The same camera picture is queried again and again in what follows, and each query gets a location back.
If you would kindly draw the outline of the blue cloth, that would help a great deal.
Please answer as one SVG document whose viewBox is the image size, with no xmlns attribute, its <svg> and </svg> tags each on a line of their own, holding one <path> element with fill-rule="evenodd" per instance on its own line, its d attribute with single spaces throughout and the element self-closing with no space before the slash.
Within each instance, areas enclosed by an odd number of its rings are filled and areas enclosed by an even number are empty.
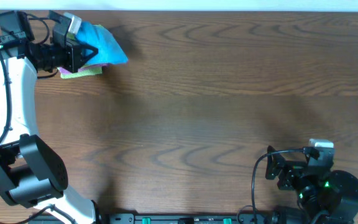
<svg viewBox="0 0 358 224">
<path fill-rule="evenodd" d="M 112 33 L 101 25 L 82 22 L 75 39 L 98 49 L 98 53 L 86 62 L 86 65 L 112 64 L 119 65 L 128 62 Z"/>
</svg>

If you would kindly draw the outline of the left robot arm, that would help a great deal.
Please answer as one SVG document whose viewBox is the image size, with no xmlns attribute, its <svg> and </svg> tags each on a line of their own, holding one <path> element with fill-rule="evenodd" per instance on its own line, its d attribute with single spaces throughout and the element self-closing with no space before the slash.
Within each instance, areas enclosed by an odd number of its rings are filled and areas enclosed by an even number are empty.
<svg viewBox="0 0 358 224">
<path fill-rule="evenodd" d="M 75 40 L 81 19 L 50 11 L 54 21 L 36 42 L 23 11 L 0 13 L 0 197 L 10 206 L 48 212 L 58 222 L 101 223 L 94 201 L 68 183 L 62 158 L 39 136 L 35 84 L 59 68 L 77 72 L 97 55 L 92 45 Z"/>
</svg>

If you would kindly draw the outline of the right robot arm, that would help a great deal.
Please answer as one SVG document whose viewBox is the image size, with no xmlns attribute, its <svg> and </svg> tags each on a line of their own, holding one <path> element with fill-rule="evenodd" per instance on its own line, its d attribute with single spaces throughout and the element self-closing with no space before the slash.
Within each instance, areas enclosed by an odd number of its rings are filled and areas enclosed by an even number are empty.
<svg viewBox="0 0 358 224">
<path fill-rule="evenodd" d="M 265 178 L 278 177 L 280 190 L 294 190 L 298 208 L 277 207 L 265 223 L 354 223 L 358 213 L 358 178 L 332 170 L 334 148 L 300 149 L 304 161 L 288 161 L 272 146 L 267 148 Z"/>
</svg>

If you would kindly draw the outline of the purple folded towel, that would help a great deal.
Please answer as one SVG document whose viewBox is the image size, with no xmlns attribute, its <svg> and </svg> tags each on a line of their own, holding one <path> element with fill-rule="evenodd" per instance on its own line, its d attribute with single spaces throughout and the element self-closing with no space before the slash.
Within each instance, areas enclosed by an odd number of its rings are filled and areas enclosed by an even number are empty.
<svg viewBox="0 0 358 224">
<path fill-rule="evenodd" d="M 102 73 L 102 67 L 107 66 L 106 63 L 102 63 L 102 64 L 96 64 L 96 65 L 87 65 L 84 67 L 81 67 L 78 69 L 78 71 L 75 73 L 80 73 L 80 74 L 85 74 L 85 75 L 97 75 Z M 58 68 L 59 72 L 61 72 L 62 74 L 72 74 L 73 72 L 69 72 L 68 70 L 59 67 Z"/>
</svg>

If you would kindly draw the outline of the bottom green folded towel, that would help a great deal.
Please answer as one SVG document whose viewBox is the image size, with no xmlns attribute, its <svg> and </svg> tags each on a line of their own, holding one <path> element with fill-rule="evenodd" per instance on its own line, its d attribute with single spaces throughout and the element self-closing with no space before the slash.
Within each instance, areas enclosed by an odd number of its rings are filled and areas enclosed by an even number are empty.
<svg viewBox="0 0 358 224">
<path fill-rule="evenodd" d="M 76 73 L 71 73 L 64 68 L 59 68 L 60 77 L 63 79 L 69 78 L 80 78 L 85 76 L 93 76 L 102 74 L 103 70 L 101 67 L 86 67 L 84 70 L 79 70 Z"/>
</svg>

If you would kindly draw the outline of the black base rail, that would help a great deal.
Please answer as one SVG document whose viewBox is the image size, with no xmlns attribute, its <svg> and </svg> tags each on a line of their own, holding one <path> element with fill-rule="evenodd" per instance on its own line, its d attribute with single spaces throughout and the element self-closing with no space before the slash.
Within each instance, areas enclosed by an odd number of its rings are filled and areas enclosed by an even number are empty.
<svg viewBox="0 0 358 224">
<path fill-rule="evenodd" d="M 253 214 L 191 214 L 191 215 L 155 215 L 133 213 L 115 213 L 105 215 L 105 223 L 110 224 L 252 224 Z"/>
</svg>

